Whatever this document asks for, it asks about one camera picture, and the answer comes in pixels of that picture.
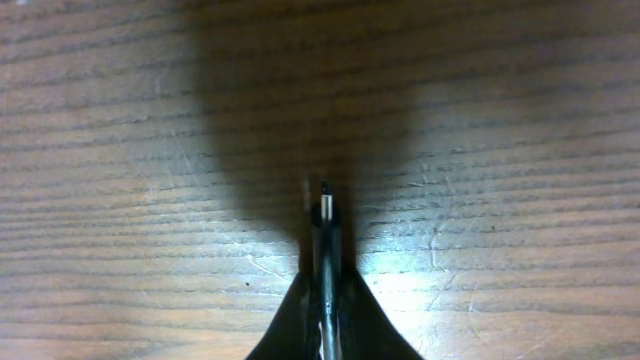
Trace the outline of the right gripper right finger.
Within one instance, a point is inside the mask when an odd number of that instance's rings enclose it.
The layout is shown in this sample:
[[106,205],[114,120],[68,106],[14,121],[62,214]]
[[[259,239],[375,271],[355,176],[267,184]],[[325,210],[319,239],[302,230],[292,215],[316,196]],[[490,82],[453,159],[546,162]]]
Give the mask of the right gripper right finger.
[[344,266],[338,305],[344,360],[422,360],[396,330],[355,267]]

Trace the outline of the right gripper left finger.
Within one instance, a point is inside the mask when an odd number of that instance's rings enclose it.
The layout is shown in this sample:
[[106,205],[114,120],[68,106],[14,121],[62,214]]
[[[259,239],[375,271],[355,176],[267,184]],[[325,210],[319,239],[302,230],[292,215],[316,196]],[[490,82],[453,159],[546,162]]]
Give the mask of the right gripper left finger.
[[247,360],[316,360],[320,358],[319,319],[312,304],[310,276],[293,279],[266,333]]

